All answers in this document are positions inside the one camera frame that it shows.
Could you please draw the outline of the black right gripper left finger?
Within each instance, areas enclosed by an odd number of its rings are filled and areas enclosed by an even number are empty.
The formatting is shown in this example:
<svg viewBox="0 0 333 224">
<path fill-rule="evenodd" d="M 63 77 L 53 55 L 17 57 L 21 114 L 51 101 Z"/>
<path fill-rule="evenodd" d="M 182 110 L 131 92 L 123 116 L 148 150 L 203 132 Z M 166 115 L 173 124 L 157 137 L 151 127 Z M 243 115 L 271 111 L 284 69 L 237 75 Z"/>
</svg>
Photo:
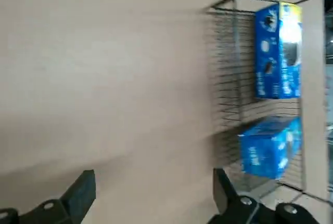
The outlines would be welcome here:
<svg viewBox="0 0 333 224">
<path fill-rule="evenodd" d="M 95 172 L 84 170 L 60 198 L 46 200 L 24 214 L 2 208 L 1 223 L 81 223 L 95 199 Z"/>
</svg>

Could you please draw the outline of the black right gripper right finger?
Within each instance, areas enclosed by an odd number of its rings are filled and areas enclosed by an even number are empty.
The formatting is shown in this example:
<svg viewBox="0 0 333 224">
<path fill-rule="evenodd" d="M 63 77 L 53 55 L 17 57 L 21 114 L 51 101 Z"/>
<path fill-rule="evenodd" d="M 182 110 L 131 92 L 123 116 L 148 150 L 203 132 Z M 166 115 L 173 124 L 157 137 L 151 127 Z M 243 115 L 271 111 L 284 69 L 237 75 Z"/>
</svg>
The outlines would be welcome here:
<svg viewBox="0 0 333 224">
<path fill-rule="evenodd" d="M 219 211 L 210 219 L 215 224 L 318 223 L 308 210 L 298 204 L 279 203 L 275 209 L 270 209 L 248 194 L 238 194 L 222 168 L 213 169 L 213 198 Z"/>
</svg>

